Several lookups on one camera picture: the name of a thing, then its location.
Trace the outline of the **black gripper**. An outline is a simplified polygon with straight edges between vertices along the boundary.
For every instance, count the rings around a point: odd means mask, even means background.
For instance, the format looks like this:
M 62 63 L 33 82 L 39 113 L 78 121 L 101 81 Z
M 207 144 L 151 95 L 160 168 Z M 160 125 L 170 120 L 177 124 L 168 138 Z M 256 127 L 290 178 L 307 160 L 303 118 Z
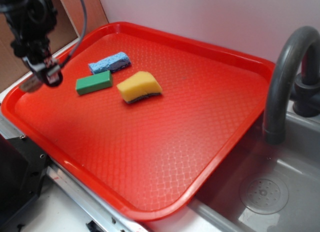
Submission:
M 52 0 L 0 0 L 0 12 L 14 35 L 10 46 L 14 55 L 43 84 L 58 87 L 63 81 L 58 60 L 52 56 L 48 34 L 57 24 Z

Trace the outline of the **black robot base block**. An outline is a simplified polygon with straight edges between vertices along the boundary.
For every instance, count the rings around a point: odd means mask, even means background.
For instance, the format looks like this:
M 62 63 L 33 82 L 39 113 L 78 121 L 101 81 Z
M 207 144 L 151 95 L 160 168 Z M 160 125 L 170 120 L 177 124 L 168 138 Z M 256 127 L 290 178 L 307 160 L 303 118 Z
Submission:
M 0 137 L 0 224 L 40 196 L 48 155 L 30 138 Z

